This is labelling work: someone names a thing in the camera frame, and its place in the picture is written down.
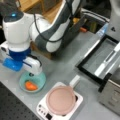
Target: metal container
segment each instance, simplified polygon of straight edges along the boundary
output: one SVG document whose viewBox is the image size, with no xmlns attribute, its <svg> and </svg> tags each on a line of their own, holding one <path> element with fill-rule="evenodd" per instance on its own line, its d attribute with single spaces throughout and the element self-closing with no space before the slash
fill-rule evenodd
<svg viewBox="0 0 120 120">
<path fill-rule="evenodd" d="M 100 95 L 99 101 L 120 115 L 120 68 L 108 80 Z"/>
</svg>

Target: wire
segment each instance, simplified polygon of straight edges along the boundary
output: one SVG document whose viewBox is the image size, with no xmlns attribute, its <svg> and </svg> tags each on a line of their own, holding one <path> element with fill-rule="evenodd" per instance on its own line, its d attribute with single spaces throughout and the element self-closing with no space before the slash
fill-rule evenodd
<svg viewBox="0 0 120 120">
<path fill-rule="evenodd" d="M 104 17 L 102 17 L 102 16 L 100 16 L 100 15 L 97 15 L 97 14 L 95 14 L 95 13 L 91 13 L 91 12 L 88 12 L 88 11 L 84 11 L 84 12 L 82 12 L 82 13 L 89 13 L 89 14 L 95 15 L 95 16 L 101 18 L 102 20 L 104 20 L 106 23 L 109 23 L 109 21 L 107 21 Z"/>
<path fill-rule="evenodd" d="M 35 27 L 36 27 L 36 29 L 37 29 L 40 37 L 41 37 L 43 40 L 45 40 L 45 41 L 47 41 L 47 42 L 55 43 L 55 42 L 60 41 L 60 40 L 64 37 L 64 35 L 63 35 L 61 38 L 57 39 L 56 41 L 51 41 L 51 40 L 45 38 L 45 37 L 40 33 L 40 31 L 39 31 L 39 29 L 38 29 L 37 22 L 36 22 L 36 15 L 35 15 L 35 14 L 34 14 L 34 21 L 35 21 Z"/>
<path fill-rule="evenodd" d="M 74 18 L 74 15 L 73 15 L 73 13 L 72 13 L 72 6 L 70 6 L 70 4 L 68 3 L 67 0 L 66 0 L 66 4 L 67 4 L 68 9 L 70 10 L 71 19 L 73 19 L 73 18 Z M 60 37 L 59 39 L 57 39 L 57 40 L 55 40 L 55 41 L 49 40 L 49 39 L 45 38 L 45 37 L 40 33 L 40 31 L 39 31 L 39 29 L 38 29 L 38 26 L 37 26 L 36 15 L 35 15 L 35 14 L 34 14 L 34 21 L 35 21 L 35 27 L 36 27 L 36 29 L 37 29 L 37 31 L 38 31 L 40 37 L 41 37 L 43 40 L 45 40 L 46 42 L 56 43 L 56 42 L 61 41 L 61 39 L 63 39 L 63 37 L 65 36 L 65 34 L 63 34 L 62 37 Z"/>
</svg>

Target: blue microscope part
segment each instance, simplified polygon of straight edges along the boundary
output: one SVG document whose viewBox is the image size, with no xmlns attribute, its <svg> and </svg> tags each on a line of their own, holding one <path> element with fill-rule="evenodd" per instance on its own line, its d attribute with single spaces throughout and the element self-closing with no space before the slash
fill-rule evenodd
<svg viewBox="0 0 120 120">
<path fill-rule="evenodd" d="M 12 69 L 14 71 L 20 71 L 20 69 L 23 66 L 22 61 L 15 61 L 9 58 L 6 58 L 3 62 L 3 65 L 9 69 Z"/>
<path fill-rule="evenodd" d="M 29 55 L 30 53 L 31 53 L 30 48 L 22 52 L 14 52 L 9 50 L 9 55 L 16 61 L 23 61 L 26 58 L 26 56 Z"/>
</svg>

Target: table surface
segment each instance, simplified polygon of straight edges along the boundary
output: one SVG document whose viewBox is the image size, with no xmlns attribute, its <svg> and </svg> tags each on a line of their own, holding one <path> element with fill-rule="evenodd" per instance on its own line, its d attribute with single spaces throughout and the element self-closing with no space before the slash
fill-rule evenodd
<svg viewBox="0 0 120 120">
<path fill-rule="evenodd" d="M 20 89 L 19 79 L 22 73 L 25 72 L 23 69 L 20 72 L 14 72 L 0 64 L 0 81 L 29 107 L 33 113 L 41 118 L 36 112 L 39 101 L 57 82 L 63 82 L 66 85 L 69 84 L 76 75 L 74 70 L 75 65 L 83 59 L 85 53 L 97 40 L 97 37 L 90 32 L 79 33 L 76 38 L 66 48 L 60 50 L 52 60 L 33 52 L 32 54 L 41 60 L 43 71 L 47 77 L 44 88 L 38 93 L 30 94 Z M 82 73 L 80 75 L 81 80 L 75 87 L 75 91 L 81 94 L 84 100 L 71 120 L 120 120 L 118 115 L 99 103 L 99 86 Z"/>
</svg>

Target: gray countertop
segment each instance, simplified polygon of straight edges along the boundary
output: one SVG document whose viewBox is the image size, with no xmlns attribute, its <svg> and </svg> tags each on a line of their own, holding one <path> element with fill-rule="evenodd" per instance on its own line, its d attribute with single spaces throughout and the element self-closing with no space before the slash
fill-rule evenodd
<svg viewBox="0 0 120 120">
<path fill-rule="evenodd" d="M 33 52 L 43 63 L 43 71 L 47 77 L 44 88 L 38 93 L 30 94 L 20 89 L 19 79 L 25 72 L 23 69 L 14 72 L 0 64 L 0 81 L 40 118 L 36 112 L 38 102 L 57 82 L 69 84 L 76 75 L 75 65 L 96 41 L 97 37 L 92 33 L 80 33 L 66 48 L 60 50 L 53 60 Z M 81 74 L 80 83 L 75 87 L 75 91 L 81 94 L 84 100 L 71 120 L 120 120 L 118 115 L 99 103 L 98 88 L 90 78 Z"/>
</svg>

